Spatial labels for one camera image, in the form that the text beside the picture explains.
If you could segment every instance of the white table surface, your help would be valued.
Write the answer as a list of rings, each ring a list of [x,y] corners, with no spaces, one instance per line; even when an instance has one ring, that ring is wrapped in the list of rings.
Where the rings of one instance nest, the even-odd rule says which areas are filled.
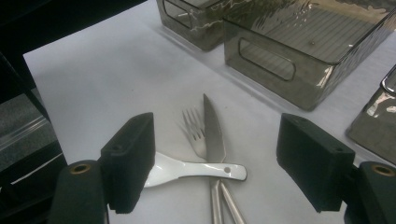
[[[276,162],[281,113],[315,122],[357,152],[345,130],[396,63],[392,34],[313,112],[305,112],[228,67],[224,47],[202,52],[164,28],[154,0],[25,54],[69,163],[97,160],[100,149],[131,117],[153,112],[157,150],[202,161],[181,127],[182,109],[214,103],[227,149],[226,162],[247,167],[246,182],[228,181],[248,223],[344,223],[343,212],[317,214]],[[111,223],[210,223],[205,177],[186,177],[144,189],[129,215]],[[227,209],[226,223],[233,223]]]

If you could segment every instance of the plastic container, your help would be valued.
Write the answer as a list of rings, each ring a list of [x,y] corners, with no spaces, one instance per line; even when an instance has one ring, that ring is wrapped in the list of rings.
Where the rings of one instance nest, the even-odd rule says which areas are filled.
[[[346,135],[396,164],[396,65],[352,122]]]
[[[232,10],[225,61],[313,110],[396,28],[395,0],[358,2],[258,0]]]
[[[251,0],[157,0],[163,25],[202,50],[223,42],[224,14]]]

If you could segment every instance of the spoon handle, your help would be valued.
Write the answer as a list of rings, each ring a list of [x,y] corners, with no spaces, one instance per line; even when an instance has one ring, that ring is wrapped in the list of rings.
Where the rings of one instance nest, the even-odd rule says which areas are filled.
[[[235,224],[246,224],[246,221],[242,216],[241,211],[239,211],[239,208],[236,205],[236,202],[233,199],[233,196],[231,195],[230,191],[228,191],[227,186],[224,184],[224,181],[221,181],[220,186],[223,192],[225,202],[228,204],[228,208],[230,208],[230,212],[233,215],[233,222]]]
[[[245,180],[248,175],[247,170],[243,165],[229,163],[183,163],[183,169],[178,170],[178,177],[191,175],[208,175],[229,179]]]

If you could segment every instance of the knife blade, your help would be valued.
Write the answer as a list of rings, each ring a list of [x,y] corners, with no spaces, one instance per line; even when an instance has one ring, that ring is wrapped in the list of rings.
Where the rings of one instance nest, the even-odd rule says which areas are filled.
[[[219,125],[218,116],[211,104],[209,98],[204,94],[204,109],[205,109],[205,143],[206,143],[206,160],[209,162],[223,162],[226,157],[225,146],[222,138],[221,128]],[[211,205],[212,205],[212,222],[223,223],[223,214],[221,209],[220,194],[222,193],[224,199],[233,215],[233,220],[236,224],[245,224],[241,212],[236,206],[233,196],[228,190],[227,186],[220,178],[210,178],[211,188]]]
[[[210,103],[209,98],[207,98],[205,94],[204,109],[206,159],[208,162],[223,162],[226,152],[219,126],[218,116],[216,115],[216,111],[213,108],[213,105]],[[220,187],[220,178],[210,177],[209,182],[212,223],[222,224],[223,213],[220,200],[220,195],[222,193]]]

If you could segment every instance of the metal utensil handle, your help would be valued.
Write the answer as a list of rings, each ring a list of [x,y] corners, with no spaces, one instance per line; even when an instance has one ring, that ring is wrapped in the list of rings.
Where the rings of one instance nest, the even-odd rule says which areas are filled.
[[[221,190],[225,199],[225,202],[230,209],[231,214],[233,215],[233,221],[235,224],[246,224],[246,221],[242,217],[241,212],[239,211],[238,206],[236,205],[235,201],[233,200],[233,196],[231,195],[230,191],[228,191],[227,186],[224,184],[223,181],[220,182]]]
[[[223,224],[224,222],[220,195],[221,195],[220,179],[215,177],[210,178],[210,200],[211,200],[213,224]]]

